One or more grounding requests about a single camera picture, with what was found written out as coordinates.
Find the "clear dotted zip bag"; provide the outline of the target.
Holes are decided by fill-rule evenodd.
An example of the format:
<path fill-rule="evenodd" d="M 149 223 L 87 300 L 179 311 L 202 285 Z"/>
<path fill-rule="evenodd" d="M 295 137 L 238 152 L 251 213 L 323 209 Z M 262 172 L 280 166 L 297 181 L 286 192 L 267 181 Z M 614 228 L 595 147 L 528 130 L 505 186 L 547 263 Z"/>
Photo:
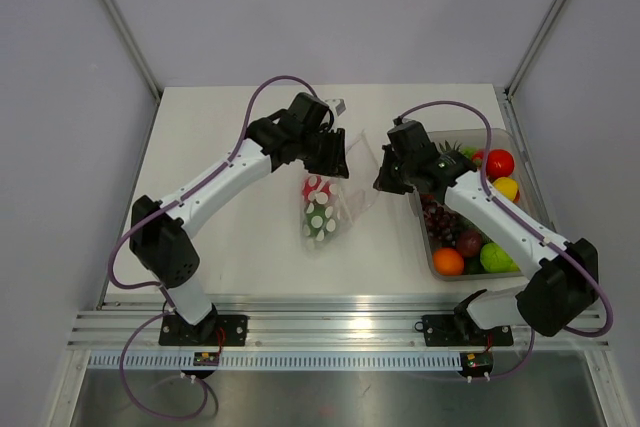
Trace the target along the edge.
<path fill-rule="evenodd" d="M 360 217 L 376 202 L 379 192 L 373 188 L 374 176 L 378 173 L 379 163 L 370 146 L 365 130 L 346 139 L 346 162 L 349 178 L 334 178 L 319 174 L 304 173 L 300 181 L 300 238 L 303 248 L 310 254 L 321 252 L 338 237 L 352 230 Z M 334 208 L 334 217 L 338 222 L 337 230 L 327 240 L 317 242 L 302 234 L 305 210 L 309 204 L 302 196 L 303 183 L 307 177 L 317 175 L 329 178 L 337 186 L 336 196 L 329 204 Z"/>

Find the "green bell pepper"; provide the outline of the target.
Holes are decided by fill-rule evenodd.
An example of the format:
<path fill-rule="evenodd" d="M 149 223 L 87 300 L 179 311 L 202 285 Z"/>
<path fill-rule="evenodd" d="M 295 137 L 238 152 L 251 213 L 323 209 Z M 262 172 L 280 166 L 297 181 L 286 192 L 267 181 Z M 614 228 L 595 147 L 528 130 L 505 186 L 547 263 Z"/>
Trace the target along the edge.
<path fill-rule="evenodd" d="M 337 230 L 338 222 L 334 217 L 334 208 L 319 204 L 309 204 L 305 210 L 302 234 L 317 242 L 327 240 Z"/>

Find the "dark grape bunch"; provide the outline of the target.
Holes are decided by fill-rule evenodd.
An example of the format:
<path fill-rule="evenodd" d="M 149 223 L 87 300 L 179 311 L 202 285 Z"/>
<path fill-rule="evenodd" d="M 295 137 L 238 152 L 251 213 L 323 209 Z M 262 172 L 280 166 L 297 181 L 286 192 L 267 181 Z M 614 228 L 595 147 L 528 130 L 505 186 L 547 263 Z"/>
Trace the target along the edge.
<path fill-rule="evenodd" d="M 460 217 L 431 195 L 420 195 L 420 203 L 428 236 L 442 246 L 453 247 L 462 233 Z"/>

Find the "red tomato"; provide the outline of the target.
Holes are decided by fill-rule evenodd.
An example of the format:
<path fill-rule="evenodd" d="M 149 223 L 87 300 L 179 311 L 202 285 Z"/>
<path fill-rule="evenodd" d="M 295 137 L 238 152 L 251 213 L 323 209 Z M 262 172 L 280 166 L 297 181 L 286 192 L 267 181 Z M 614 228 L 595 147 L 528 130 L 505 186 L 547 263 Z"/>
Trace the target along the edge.
<path fill-rule="evenodd" d="M 509 177 L 515 170 L 514 157 L 505 149 L 491 150 L 485 164 L 487 175 L 492 179 Z"/>

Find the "yellow pear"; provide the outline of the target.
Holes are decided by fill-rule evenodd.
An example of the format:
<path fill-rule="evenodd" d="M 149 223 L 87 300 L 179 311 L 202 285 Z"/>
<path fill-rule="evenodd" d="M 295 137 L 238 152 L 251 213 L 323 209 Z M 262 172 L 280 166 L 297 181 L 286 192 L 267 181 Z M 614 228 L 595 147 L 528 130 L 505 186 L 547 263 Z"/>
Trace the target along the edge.
<path fill-rule="evenodd" d="M 493 182 L 495 189 L 509 201 L 515 202 L 519 195 L 519 184 L 511 177 L 500 177 Z"/>

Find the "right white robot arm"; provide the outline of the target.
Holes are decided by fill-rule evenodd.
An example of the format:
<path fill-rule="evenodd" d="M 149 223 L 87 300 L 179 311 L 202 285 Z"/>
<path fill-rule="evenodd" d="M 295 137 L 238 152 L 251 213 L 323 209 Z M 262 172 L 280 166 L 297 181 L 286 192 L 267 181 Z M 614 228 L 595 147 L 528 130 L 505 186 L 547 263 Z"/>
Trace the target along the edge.
<path fill-rule="evenodd" d="M 552 337 L 598 300 L 598 253 L 588 240 L 570 242 L 537 222 L 461 153 L 439 152 L 421 123 L 397 119 L 387 136 L 375 189 L 432 196 L 497 243 L 528 280 L 461 301 L 453 321 L 460 340 L 476 343 L 492 328 L 522 323 Z"/>

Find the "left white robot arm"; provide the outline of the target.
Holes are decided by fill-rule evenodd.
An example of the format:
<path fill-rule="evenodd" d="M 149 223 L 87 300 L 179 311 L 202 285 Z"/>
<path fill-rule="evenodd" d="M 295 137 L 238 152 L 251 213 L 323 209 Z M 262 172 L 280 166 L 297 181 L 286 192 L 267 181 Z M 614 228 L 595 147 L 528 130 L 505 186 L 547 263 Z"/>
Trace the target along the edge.
<path fill-rule="evenodd" d="M 341 99 L 301 92 L 288 108 L 245 123 L 226 158 L 172 195 L 134 202 L 129 249 L 159 282 L 171 310 L 162 345 L 219 345 L 233 328 L 245 327 L 245 317 L 220 315 L 204 293 L 193 239 L 237 194 L 284 165 L 299 161 L 311 174 L 348 178 L 346 133 L 335 124 L 345 110 Z"/>

